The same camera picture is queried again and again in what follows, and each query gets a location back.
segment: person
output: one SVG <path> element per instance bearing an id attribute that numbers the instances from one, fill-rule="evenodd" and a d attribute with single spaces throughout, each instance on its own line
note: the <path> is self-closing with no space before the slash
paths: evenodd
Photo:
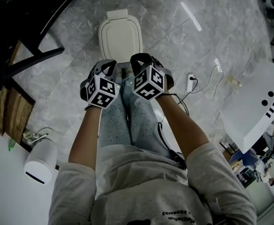
<path id="1" fill-rule="evenodd" d="M 258 173 L 258 177 L 260 177 L 262 182 L 269 183 L 270 186 L 273 186 L 274 178 L 271 178 L 269 174 L 271 166 L 272 163 L 270 163 L 269 167 L 266 167 L 265 163 L 262 160 L 258 160 L 255 165 L 255 171 Z"/>
<path id="2" fill-rule="evenodd" d="M 49 224 L 256 224 L 255 208 L 224 156 L 174 98 L 156 100 L 187 171 L 161 141 L 151 103 L 133 94 L 132 72 L 124 77 L 108 109 L 86 110 L 55 181 Z"/>

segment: marble floor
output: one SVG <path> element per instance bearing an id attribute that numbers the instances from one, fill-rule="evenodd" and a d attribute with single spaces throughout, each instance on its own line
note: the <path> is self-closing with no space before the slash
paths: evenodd
<path id="1" fill-rule="evenodd" d="M 28 128 L 51 127 L 59 148 L 59 161 L 66 161 L 81 124 L 85 102 L 79 85 L 101 60 L 97 28 L 106 11 L 127 8 L 141 25 L 143 50 L 155 56 L 174 74 L 173 92 L 186 94 L 186 77 L 194 73 L 197 92 L 208 83 L 215 59 L 224 71 L 215 71 L 210 85 L 185 102 L 190 116 L 211 141 L 229 141 L 218 104 L 231 93 L 229 76 L 238 77 L 251 60 L 253 71 L 260 59 L 272 58 L 270 39 L 274 29 L 265 19 L 259 0 L 75 0 L 57 19 L 40 45 L 42 51 L 61 43 L 63 54 L 15 76 L 36 100 Z M 21 47 L 16 61 L 31 56 Z"/>

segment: white cube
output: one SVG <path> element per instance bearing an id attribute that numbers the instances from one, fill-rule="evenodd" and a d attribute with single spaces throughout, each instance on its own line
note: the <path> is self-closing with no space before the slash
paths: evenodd
<path id="1" fill-rule="evenodd" d="M 120 86 L 98 75 L 86 84 L 88 103 L 107 109 L 119 94 Z"/>
<path id="2" fill-rule="evenodd" d="M 133 81 L 133 92 L 139 97 L 150 101 L 164 92 L 164 76 L 152 65 L 136 75 Z"/>

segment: light blue jeans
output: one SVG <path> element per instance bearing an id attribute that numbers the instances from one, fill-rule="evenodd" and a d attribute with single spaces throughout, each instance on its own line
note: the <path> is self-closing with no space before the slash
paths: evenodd
<path id="1" fill-rule="evenodd" d="M 102 111 L 98 146 L 128 144 L 171 159 L 158 131 L 158 121 L 151 103 L 133 94 L 130 74 L 122 81 L 113 104 Z"/>

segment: toilet seat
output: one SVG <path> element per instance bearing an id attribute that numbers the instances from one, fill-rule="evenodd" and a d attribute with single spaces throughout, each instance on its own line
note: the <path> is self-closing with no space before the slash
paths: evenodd
<path id="1" fill-rule="evenodd" d="M 129 62 L 131 56 L 143 52 L 139 21 L 127 9 L 107 12 L 108 19 L 98 29 L 99 46 L 104 59 Z"/>

